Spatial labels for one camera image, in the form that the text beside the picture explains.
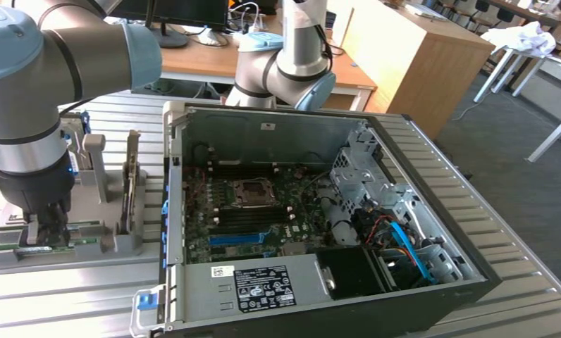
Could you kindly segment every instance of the gray carpet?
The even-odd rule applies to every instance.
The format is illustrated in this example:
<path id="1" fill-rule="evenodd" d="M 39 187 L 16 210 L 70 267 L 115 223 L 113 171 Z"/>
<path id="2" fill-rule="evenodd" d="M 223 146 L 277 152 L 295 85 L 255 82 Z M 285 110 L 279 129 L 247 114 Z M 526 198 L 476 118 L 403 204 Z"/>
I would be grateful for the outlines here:
<path id="1" fill-rule="evenodd" d="M 480 75 L 454 117 L 473 105 L 486 81 Z M 524 160 L 556 128 L 554 122 L 509 93 L 490 94 L 437 139 L 453 162 L 561 279 L 561 143 L 534 164 Z"/>

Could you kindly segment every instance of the computer monitor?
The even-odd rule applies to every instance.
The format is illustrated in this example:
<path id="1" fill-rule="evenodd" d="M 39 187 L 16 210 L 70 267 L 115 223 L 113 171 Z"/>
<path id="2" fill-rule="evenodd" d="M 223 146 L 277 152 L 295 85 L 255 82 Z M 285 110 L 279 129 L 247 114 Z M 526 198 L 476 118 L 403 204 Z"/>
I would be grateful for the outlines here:
<path id="1" fill-rule="evenodd" d="M 154 0 L 123 0 L 110 15 L 130 20 L 147 20 L 151 1 Z M 178 48 L 187 43 L 187 37 L 166 30 L 166 23 L 223 30 L 227 13 L 229 0 L 155 0 L 153 18 L 147 21 L 162 23 L 161 29 L 151 29 L 159 45 L 165 48 Z"/>

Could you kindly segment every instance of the wooden desk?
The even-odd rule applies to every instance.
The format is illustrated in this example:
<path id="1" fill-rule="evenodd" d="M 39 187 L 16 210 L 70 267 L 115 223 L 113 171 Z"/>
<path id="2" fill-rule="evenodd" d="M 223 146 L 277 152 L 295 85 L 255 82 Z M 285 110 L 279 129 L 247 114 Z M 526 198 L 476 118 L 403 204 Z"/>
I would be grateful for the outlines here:
<path id="1" fill-rule="evenodd" d="M 266 24 L 270 32 L 282 33 L 282 26 L 274 17 L 269 18 Z M 226 83 L 229 85 L 234 83 L 238 62 L 235 45 L 230 44 L 226 47 L 215 48 L 189 42 L 189 46 L 182 49 L 162 49 L 162 56 L 163 78 Z M 354 61 L 347 54 L 335 56 L 333 72 L 337 75 L 337 84 L 333 93 L 349 95 L 347 106 L 341 108 L 362 111 L 377 85 L 362 69 L 353 64 Z M 331 97 L 330 100 L 345 101 L 338 96 Z"/>
<path id="2" fill-rule="evenodd" d="M 361 0 L 343 48 L 378 86 L 366 111 L 410 115 L 435 138 L 494 45 L 451 21 Z"/>
<path id="3" fill-rule="evenodd" d="M 561 25 L 561 19 L 558 17 L 552 15 L 540 15 L 504 0 L 485 0 L 485 2 L 494 7 L 513 12 L 513 14 L 516 14 L 520 18 L 524 18 L 526 21 L 537 21 L 542 26 L 549 26 L 550 32 L 553 32 L 558 25 Z"/>

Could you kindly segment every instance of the white sticker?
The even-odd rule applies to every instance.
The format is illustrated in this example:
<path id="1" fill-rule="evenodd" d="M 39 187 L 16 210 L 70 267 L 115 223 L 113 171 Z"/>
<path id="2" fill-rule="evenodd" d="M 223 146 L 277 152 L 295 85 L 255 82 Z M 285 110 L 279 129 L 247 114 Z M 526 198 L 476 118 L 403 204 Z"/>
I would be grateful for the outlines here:
<path id="1" fill-rule="evenodd" d="M 213 266 L 213 278 L 217 277 L 233 277 L 234 265 Z"/>
<path id="2" fill-rule="evenodd" d="M 277 124 L 274 123 L 262 123 L 262 130 L 274 130 L 277 128 Z"/>

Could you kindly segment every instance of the barcode sticker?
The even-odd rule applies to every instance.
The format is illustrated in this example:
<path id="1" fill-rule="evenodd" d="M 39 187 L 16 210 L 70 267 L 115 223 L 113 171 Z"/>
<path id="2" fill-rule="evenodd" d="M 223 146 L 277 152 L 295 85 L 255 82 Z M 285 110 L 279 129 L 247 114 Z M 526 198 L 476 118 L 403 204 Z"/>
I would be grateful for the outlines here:
<path id="1" fill-rule="evenodd" d="M 234 265 L 213 266 L 213 278 L 233 277 Z"/>

